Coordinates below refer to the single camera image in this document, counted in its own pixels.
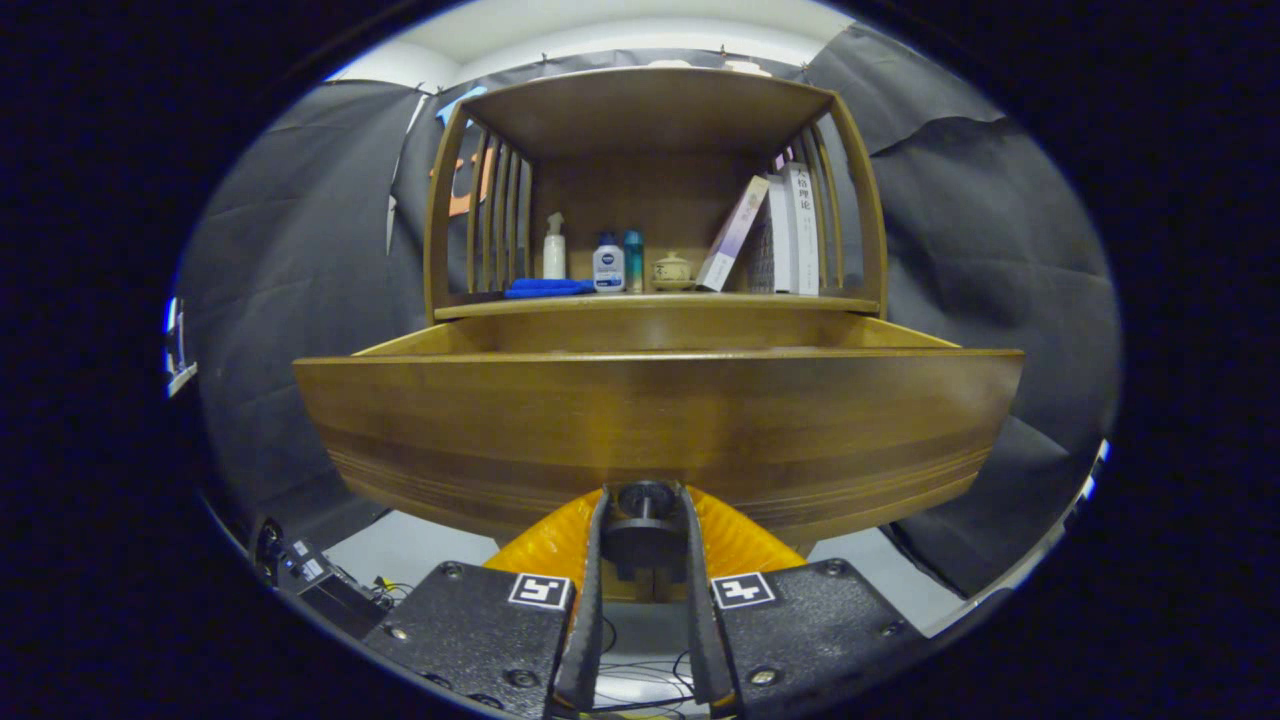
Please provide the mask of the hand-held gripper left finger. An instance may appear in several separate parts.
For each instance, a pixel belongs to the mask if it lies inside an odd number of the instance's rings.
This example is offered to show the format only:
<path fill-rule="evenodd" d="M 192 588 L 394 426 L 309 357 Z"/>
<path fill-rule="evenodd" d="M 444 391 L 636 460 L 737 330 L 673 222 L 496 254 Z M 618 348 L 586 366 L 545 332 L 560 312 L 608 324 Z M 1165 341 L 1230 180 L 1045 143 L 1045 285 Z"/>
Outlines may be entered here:
<path fill-rule="evenodd" d="M 602 532 L 611 492 L 588 503 L 579 570 L 438 564 L 362 638 L 404 679 L 498 719 L 593 708 L 603 651 Z"/>

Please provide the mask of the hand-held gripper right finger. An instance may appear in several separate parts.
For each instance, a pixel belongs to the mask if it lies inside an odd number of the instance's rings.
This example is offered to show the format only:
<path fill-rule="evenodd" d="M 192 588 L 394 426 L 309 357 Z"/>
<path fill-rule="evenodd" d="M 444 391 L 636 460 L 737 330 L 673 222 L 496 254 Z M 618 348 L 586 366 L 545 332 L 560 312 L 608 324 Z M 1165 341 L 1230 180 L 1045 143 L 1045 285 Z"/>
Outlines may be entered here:
<path fill-rule="evenodd" d="M 925 657 L 925 637 L 845 559 L 713 577 L 696 502 L 687 528 L 694 698 L 712 716 L 810 716 Z"/>

